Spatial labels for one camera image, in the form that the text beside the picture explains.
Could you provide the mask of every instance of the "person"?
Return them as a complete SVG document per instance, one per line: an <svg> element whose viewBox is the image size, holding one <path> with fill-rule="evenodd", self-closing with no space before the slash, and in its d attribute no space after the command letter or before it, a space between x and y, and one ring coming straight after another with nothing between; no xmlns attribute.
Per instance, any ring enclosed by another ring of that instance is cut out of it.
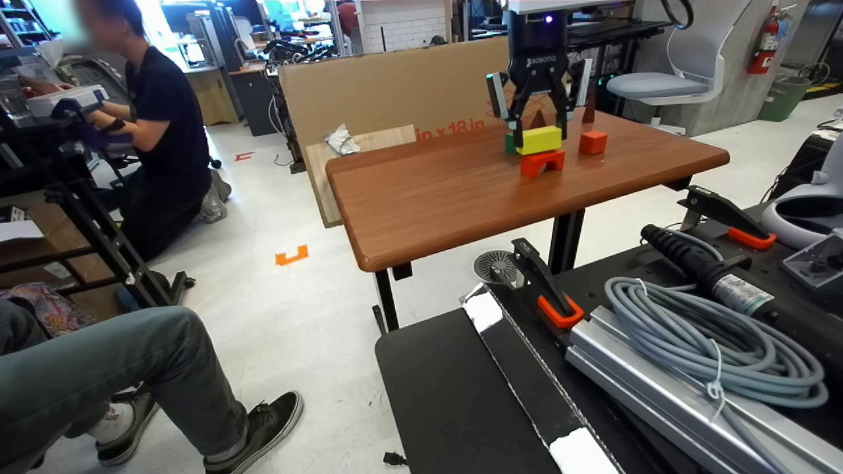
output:
<svg viewBox="0 0 843 474"><path fill-rule="evenodd" d="M158 406L207 474L244 472L302 413L295 392L246 413L187 308L148 308L44 339L32 308L0 297L0 474L37 466L57 438L82 432L96 439L99 463L127 463Z"/></svg>
<svg viewBox="0 0 843 474"><path fill-rule="evenodd" d="M196 97L181 68L144 40L133 0L124 0L124 23L132 105L105 102L86 119L102 131L132 134L141 167L105 205L120 208L127 241L140 259L153 260L200 214L204 221L223 218L232 187L207 169Z"/></svg>

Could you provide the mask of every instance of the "chair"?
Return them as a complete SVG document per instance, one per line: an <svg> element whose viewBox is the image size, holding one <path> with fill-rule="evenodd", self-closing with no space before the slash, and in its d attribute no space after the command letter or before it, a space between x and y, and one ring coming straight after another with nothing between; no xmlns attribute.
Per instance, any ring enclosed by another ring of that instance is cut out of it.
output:
<svg viewBox="0 0 843 474"><path fill-rule="evenodd" d="M696 22L690 30L673 30L665 40L665 60L672 75L638 71L614 77L609 93L653 105L653 126L660 126L663 105L707 102L721 93L727 44L747 0L702 0L696 2Z"/></svg>

